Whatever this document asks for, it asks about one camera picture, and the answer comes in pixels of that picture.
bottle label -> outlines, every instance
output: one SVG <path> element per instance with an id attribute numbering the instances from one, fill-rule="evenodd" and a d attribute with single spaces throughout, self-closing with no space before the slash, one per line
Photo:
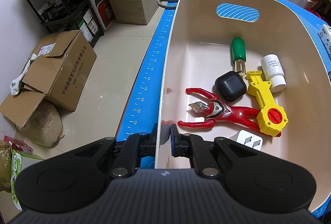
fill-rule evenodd
<path id="1" fill-rule="evenodd" d="M 268 62 L 268 65 L 269 65 L 269 66 L 272 66 L 272 67 L 276 67 L 276 66 L 278 66 L 278 67 L 282 67 L 282 66 L 280 65 L 280 62 L 277 61 L 277 60 L 269 61 L 269 62 Z"/>

toy robot figure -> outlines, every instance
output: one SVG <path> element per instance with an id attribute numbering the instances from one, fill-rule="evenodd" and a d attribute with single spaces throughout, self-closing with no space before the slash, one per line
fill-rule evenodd
<path id="1" fill-rule="evenodd" d="M 260 132 L 258 124 L 247 119 L 246 117 L 256 117 L 260 112 L 257 109 L 243 106 L 230 106 L 221 102 L 217 95 L 210 93 L 202 88 L 187 88 L 186 94 L 198 93 L 210 101 L 208 104 L 203 102 L 191 103 L 190 106 L 196 113 L 206 115 L 204 122 L 183 122 L 178 121 L 179 126 L 189 128 L 213 128 L 216 122 L 232 122 L 243 125 L 253 131 Z"/>

white floor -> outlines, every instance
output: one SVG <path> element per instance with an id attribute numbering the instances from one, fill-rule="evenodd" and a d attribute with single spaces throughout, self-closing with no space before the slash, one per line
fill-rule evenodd
<path id="1" fill-rule="evenodd" d="M 77 109 L 61 112 L 64 138 L 52 148 L 27 140 L 34 153 L 51 158 L 106 136 L 115 136 L 136 75 L 162 16 L 159 8 L 147 26 L 114 22 L 97 42 L 96 62 Z M 16 138 L 24 139 L 20 133 Z M 5 222 L 19 212 L 10 194 L 0 192 L 0 211 Z"/>

green screwdriver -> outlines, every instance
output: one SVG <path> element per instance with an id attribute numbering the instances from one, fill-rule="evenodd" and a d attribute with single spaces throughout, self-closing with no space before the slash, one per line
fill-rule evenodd
<path id="1" fill-rule="evenodd" d="M 234 62 L 234 71 L 244 77 L 246 75 L 246 50 L 245 42 L 241 38 L 234 38 L 231 42 L 232 61 Z"/>

plastic storage bin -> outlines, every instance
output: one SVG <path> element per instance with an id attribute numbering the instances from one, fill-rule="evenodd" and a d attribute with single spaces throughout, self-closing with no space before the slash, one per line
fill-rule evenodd
<path id="1" fill-rule="evenodd" d="M 255 8 L 259 18 L 247 22 L 220 17 L 216 7 L 221 3 Z M 245 41 L 247 71 L 261 70 L 260 61 L 268 54 L 276 54 L 282 63 L 287 88 L 273 96 L 284 107 L 289 123 L 281 137 L 256 134 L 263 137 L 263 152 L 301 165 L 313 174 L 317 192 L 309 209 L 314 210 L 331 191 L 331 169 L 325 165 L 331 160 L 331 85 L 307 30 L 295 13 L 275 0 L 179 0 L 163 70 L 155 167 L 190 167 L 187 159 L 171 156 L 167 124 L 204 120 L 188 104 L 206 100 L 186 95 L 185 89 L 201 87 L 216 93 L 215 79 L 233 70 L 229 45 L 234 37 Z M 255 97 L 248 94 L 231 105 L 259 109 Z M 242 129 L 231 123 L 217 123 L 213 129 L 179 131 L 213 141 Z"/>

